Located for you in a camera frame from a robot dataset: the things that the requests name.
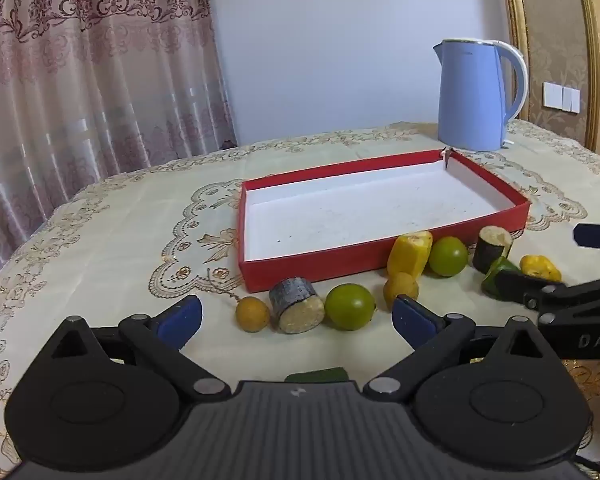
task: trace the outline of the kettle spout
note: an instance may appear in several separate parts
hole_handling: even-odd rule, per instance
[[[438,56],[438,60],[440,61],[440,65],[442,65],[442,43],[439,43],[433,47],[433,51]]]

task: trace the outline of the blue gripper pad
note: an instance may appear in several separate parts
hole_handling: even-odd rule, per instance
[[[163,343],[180,350],[202,325],[202,303],[189,295],[154,318],[153,330]]]
[[[600,249],[600,225],[578,224],[573,228],[573,240],[580,247]]]
[[[445,320],[408,296],[395,298],[391,310],[395,331],[415,350],[446,325]]]

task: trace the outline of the sheer curtain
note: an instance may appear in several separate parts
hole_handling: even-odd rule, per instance
[[[87,184],[234,142],[208,0],[0,0],[0,268]]]

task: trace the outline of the light switch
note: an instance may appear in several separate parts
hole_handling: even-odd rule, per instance
[[[575,114],[580,113],[580,90],[571,89],[571,111]]]
[[[571,112],[571,88],[562,87],[562,108],[563,112]]]
[[[542,102],[547,108],[562,110],[562,87],[545,81],[542,84]]]

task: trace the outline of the small yellow fruit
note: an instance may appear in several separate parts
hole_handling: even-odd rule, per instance
[[[384,301],[386,302],[386,307],[389,312],[394,306],[395,298],[399,294],[405,294],[412,300],[417,300],[419,292],[420,287],[418,286],[418,282],[406,272],[398,272],[397,274],[390,276],[382,289]]]
[[[560,270],[546,256],[536,256],[534,254],[522,256],[520,270],[528,276],[535,276],[552,282],[560,282],[562,279]]]
[[[235,307],[235,320],[245,332],[259,332],[269,324],[269,307],[264,301],[247,296]]]

